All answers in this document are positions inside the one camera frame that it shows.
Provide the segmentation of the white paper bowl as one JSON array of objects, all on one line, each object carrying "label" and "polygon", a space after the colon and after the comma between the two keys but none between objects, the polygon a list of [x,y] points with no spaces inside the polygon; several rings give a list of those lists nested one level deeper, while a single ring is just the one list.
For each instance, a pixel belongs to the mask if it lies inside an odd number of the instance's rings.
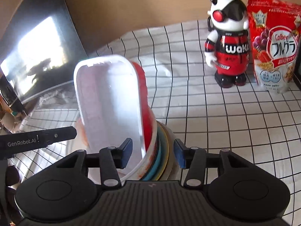
[{"label": "white paper bowl", "polygon": [[[146,151],[146,155],[139,162],[139,164],[129,174],[120,178],[123,183],[125,180],[140,180],[148,170],[150,169],[157,150],[156,139],[157,139],[157,121],[155,118],[152,120],[152,136],[150,145]],[[89,168],[88,178],[90,178],[96,184],[100,184],[100,173],[97,168]]]}]

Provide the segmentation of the yellow rimmed white bowl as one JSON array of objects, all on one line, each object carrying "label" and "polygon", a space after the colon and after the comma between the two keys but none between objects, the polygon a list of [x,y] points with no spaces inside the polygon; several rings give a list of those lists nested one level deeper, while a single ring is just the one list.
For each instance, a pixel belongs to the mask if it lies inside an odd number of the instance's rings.
[{"label": "yellow rimmed white bowl", "polygon": [[161,157],[161,163],[159,165],[159,168],[157,170],[157,173],[155,174],[155,177],[153,178],[153,181],[160,180],[162,174],[164,173],[164,170],[167,166],[168,157],[169,157],[169,145],[168,145],[168,138],[166,136],[166,133],[164,129],[162,128],[162,124],[158,122],[161,127],[160,132],[160,140],[162,144],[162,157]]}]

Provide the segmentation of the blue white enamel bowl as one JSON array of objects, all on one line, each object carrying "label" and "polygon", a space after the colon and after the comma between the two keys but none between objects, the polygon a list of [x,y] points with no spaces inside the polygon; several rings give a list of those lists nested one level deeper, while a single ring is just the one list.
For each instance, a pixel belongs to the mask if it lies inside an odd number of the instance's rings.
[{"label": "blue white enamel bowl", "polygon": [[162,157],[162,144],[160,140],[160,132],[161,132],[161,127],[159,123],[157,122],[157,139],[156,139],[156,145],[157,145],[157,151],[155,158],[153,160],[153,163],[146,173],[144,177],[141,179],[142,181],[151,181],[155,177],[155,174],[157,173],[157,170],[159,168],[159,165],[161,163],[161,157]]}]

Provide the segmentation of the red white rectangular tray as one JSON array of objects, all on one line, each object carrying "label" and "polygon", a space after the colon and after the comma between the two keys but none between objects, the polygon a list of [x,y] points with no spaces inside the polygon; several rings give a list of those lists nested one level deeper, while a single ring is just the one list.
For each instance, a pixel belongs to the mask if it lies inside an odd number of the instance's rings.
[{"label": "red white rectangular tray", "polygon": [[96,153],[131,138],[124,174],[137,168],[154,130],[141,66],[121,55],[83,60],[75,67],[74,87],[89,150]]}]

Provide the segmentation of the white pink floral bowl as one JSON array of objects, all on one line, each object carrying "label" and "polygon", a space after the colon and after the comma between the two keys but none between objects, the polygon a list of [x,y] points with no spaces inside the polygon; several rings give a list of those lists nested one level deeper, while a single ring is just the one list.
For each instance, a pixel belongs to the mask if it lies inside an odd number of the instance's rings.
[{"label": "white pink floral bowl", "polygon": [[174,133],[169,129],[166,125],[162,124],[162,128],[164,129],[166,136],[168,138],[168,145],[169,145],[169,157],[167,166],[162,174],[160,180],[179,180],[180,179],[180,168],[173,152],[173,142],[176,138]]}]

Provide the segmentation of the stainless steel bowl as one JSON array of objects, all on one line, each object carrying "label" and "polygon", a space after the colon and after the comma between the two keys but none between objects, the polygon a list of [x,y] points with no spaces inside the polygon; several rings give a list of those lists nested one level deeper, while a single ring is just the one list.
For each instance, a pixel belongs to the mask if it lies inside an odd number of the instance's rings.
[{"label": "stainless steel bowl", "polygon": [[80,117],[75,123],[75,128],[77,129],[77,134],[79,136],[81,143],[83,143],[84,146],[89,147],[89,142],[85,132],[85,127]]}]

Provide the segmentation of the black computer monitor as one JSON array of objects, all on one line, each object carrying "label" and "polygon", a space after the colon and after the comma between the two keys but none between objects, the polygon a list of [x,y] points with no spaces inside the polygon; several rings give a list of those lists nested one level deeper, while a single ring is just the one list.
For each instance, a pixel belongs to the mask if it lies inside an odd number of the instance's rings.
[{"label": "black computer monitor", "polygon": [[23,0],[1,39],[1,69],[22,103],[71,83],[86,58],[65,0]]}]

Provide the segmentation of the red panda robot figurine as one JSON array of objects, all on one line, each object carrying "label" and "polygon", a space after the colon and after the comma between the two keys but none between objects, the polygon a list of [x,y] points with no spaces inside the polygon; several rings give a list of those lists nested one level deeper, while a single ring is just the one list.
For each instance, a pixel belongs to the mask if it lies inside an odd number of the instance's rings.
[{"label": "red panda robot figurine", "polygon": [[222,88],[246,83],[249,64],[249,19],[242,0],[210,0],[208,30],[204,43],[206,64],[215,68],[215,81]]}]

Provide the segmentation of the white microwave oven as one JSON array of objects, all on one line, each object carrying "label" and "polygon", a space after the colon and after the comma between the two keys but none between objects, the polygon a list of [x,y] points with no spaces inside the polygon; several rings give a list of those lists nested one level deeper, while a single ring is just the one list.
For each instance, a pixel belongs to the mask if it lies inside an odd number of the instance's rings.
[{"label": "white microwave oven", "polygon": [[301,90],[301,66],[300,66],[300,55],[297,57],[296,64],[295,64],[295,69],[294,69],[294,75],[293,75],[293,81]]}]

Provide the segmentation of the red Calbee granola bag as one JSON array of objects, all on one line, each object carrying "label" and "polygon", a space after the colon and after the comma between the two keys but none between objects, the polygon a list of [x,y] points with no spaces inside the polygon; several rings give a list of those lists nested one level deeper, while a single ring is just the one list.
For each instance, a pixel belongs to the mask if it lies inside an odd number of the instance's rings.
[{"label": "red Calbee granola bag", "polygon": [[247,15],[256,81],[267,91],[284,93],[300,49],[300,5],[248,0]]}]

